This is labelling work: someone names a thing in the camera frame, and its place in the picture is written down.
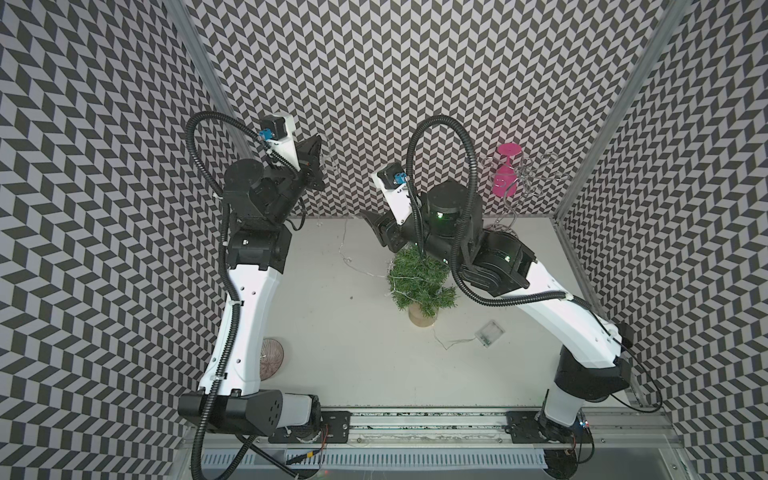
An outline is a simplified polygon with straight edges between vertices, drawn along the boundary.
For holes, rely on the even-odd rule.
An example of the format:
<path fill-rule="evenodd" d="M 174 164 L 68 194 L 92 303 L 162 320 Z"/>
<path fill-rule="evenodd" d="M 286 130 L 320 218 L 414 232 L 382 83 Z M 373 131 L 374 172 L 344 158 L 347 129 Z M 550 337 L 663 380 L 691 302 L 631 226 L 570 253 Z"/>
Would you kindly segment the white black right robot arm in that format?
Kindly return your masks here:
<path fill-rule="evenodd" d="M 540 423 L 569 427 L 585 403 L 628 388 L 631 366 L 622 354 L 633 345 L 631 330 L 568 291 L 515 235 L 484 226 L 474 188 L 447 180 L 421 195 L 404 173 L 375 174 L 372 181 L 388 209 L 362 216 L 381 246 L 394 253 L 415 247 L 447 267 L 457 290 L 473 302 L 519 307 L 560 341 Z"/>

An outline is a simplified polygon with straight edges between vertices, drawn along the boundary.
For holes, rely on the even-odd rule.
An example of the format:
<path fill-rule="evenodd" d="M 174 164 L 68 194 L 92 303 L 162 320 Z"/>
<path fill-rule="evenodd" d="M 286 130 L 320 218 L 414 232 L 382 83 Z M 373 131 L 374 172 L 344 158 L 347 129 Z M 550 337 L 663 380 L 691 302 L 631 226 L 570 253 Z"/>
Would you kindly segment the small green christmas tree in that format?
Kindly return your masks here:
<path fill-rule="evenodd" d="M 447 284 L 449 266 L 442 260 L 421 255 L 417 246 L 395 254 L 387 274 L 391 297 L 419 328 L 432 326 L 441 309 L 456 306 L 457 292 Z"/>

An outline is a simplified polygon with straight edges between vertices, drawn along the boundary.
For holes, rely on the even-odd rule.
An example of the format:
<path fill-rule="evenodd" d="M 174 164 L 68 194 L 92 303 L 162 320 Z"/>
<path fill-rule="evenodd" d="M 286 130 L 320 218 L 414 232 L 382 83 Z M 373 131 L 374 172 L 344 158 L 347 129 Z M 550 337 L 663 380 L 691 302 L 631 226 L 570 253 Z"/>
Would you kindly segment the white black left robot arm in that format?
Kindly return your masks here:
<path fill-rule="evenodd" d="M 313 437 L 321 430 L 315 395 L 261 386 L 261 353 L 271 302 L 282 279 L 292 232 L 286 221 L 302 194 L 325 187 L 314 135 L 295 148 L 297 168 L 242 159 L 223 180 L 225 239 L 219 265 L 227 298 L 211 361 L 198 390 L 180 397 L 179 415 L 212 433 L 272 436 L 287 428 Z"/>

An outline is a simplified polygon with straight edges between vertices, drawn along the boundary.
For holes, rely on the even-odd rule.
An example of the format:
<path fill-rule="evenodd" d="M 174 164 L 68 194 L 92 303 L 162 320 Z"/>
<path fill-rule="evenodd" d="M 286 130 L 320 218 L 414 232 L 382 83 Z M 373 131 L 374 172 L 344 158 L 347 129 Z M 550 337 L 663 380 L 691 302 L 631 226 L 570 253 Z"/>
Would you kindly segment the clear wire string light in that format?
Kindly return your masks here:
<path fill-rule="evenodd" d="M 321 160 L 323 162 L 323 165 L 325 167 L 328 167 L 327 172 L 332 173 L 332 174 L 338 173 L 338 171 L 339 171 L 339 166 L 338 165 L 339 164 L 335 160 L 332 160 L 329 155 L 322 154 L 321 155 Z M 362 263 L 358 262 L 358 264 L 354 264 L 354 258 L 352 256 L 347 255 L 344 252 L 344 245 L 345 245 L 345 241 L 346 241 L 346 236 L 347 236 L 347 233 L 349 231 L 349 222 L 352 221 L 353 227 L 355 227 L 355 228 L 359 227 L 360 225 L 363 225 L 364 222 L 363 222 L 361 217 L 355 216 L 355 215 L 338 217 L 337 219 L 341 220 L 342 218 L 343 218 L 344 223 L 343 223 L 343 231 L 342 231 L 342 234 L 341 234 L 341 241 L 340 241 L 340 244 L 339 244 L 339 247 L 338 247 L 338 255 L 340 256 L 340 258 L 341 258 L 342 262 L 344 263 L 344 265 L 346 267 L 354 270 L 355 272 L 362 274 L 362 275 L 366 275 L 366 276 L 374 278 L 374 279 L 382 279 L 381 281 L 386 281 L 387 286 L 388 286 L 389 285 L 388 274 L 389 274 L 389 271 L 391 270 L 392 266 L 394 265 L 394 263 L 393 263 L 394 260 L 393 259 L 394 259 L 394 255 L 395 254 L 392 254 L 392 253 L 387 253 L 386 254 L 386 255 L 388 255 L 386 267 L 381 267 L 381 265 L 383 265 L 382 262 L 384 261 L 383 260 L 384 257 L 382 256 L 382 255 L 384 255 L 383 253 L 379 253 L 379 254 L 375 254 L 374 253 L 373 254 L 374 260 L 361 260 Z M 358 245 L 358 246 L 355 246 L 353 248 L 353 250 L 355 250 L 355 251 L 360 250 L 362 252 L 366 248 L 367 247 L 365 247 L 364 245 L 362 247 Z M 373 271 L 373 272 L 369 271 L 369 269 L 363 268 L 363 267 L 369 267 L 369 266 L 373 265 L 374 263 L 376 265 L 379 265 L 379 266 L 376 267 L 374 269 L 375 271 Z M 385 293 L 385 294 L 382 294 L 382 295 L 384 297 L 391 298 L 391 299 L 394 300 L 393 295 L 396 292 L 398 292 L 398 291 L 397 291 L 397 289 L 395 287 L 388 287 L 388 288 L 389 288 L 389 291 L 387 293 Z M 418 318 L 416 318 L 416 320 L 418 320 L 417 323 L 413 323 L 413 322 L 411 322 L 411 323 L 413 323 L 414 326 L 418 327 L 421 330 L 431 331 L 432 334 L 433 334 L 434 340 L 446 351 L 450 350 L 453 346 L 461 345 L 461 344 L 467 344 L 467 343 L 472 343 L 472 342 L 475 342 L 477 340 L 477 338 L 475 336 L 473 336 L 473 337 L 470 337 L 470 338 L 448 340 L 448 341 L 444 342 L 437 335 L 436 328 L 435 328 L 435 322 L 432 322 L 429 325 L 426 325 L 426 323 L 424 323 L 424 322 L 426 322 L 426 320 L 424 320 L 423 318 L 418 317 Z"/>

